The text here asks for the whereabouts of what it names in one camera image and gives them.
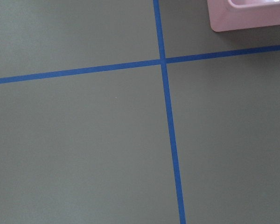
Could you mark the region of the pink plastic bin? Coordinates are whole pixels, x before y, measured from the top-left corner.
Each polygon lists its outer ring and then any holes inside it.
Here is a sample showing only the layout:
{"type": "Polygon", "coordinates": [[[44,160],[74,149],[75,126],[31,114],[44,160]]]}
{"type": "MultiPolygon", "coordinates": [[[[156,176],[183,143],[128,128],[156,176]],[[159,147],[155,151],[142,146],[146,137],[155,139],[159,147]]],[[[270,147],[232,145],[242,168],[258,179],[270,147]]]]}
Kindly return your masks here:
{"type": "Polygon", "coordinates": [[[215,32],[280,25],[280,0],[208,0],[215,32]]]}

